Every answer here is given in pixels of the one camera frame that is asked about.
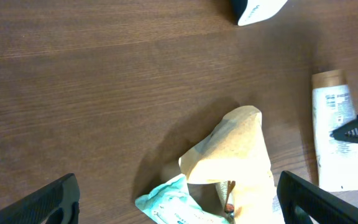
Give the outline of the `white barcode scanner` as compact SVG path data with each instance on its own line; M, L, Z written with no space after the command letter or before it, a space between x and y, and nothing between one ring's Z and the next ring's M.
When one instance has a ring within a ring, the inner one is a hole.
M246 26L270 19L287 0L231 0L238 26Z

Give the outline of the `beige paper bag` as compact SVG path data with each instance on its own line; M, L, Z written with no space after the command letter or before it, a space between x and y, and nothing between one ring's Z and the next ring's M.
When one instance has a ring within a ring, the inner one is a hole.
M262 132L262 113L241 106L178 161L190 184L214 184L234 223L273 223L276 196Z

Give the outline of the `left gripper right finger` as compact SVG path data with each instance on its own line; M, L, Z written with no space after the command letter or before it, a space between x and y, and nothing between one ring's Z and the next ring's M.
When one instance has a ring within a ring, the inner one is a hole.
M357 207L290 171L280 174L277 197L285 223L358 224Z

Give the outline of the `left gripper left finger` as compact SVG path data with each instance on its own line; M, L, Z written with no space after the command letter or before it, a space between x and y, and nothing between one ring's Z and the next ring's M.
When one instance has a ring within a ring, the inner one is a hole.
M80 188L73 173L0 210L0 224L78 224Z

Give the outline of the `white cream tube gold cap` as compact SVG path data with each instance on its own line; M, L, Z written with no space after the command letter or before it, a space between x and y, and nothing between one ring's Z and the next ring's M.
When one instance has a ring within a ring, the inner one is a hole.
M328 192L358 190L358 144L333 138L335 129L356 119L346 74L343 70L314 74L312 89L319 187Z

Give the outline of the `teal wet wipes pack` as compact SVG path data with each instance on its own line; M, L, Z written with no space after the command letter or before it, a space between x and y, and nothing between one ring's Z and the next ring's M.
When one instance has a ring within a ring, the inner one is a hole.
M191 197L186 177L179 174L135 200L136 207L158 224L228 224L204 211Z

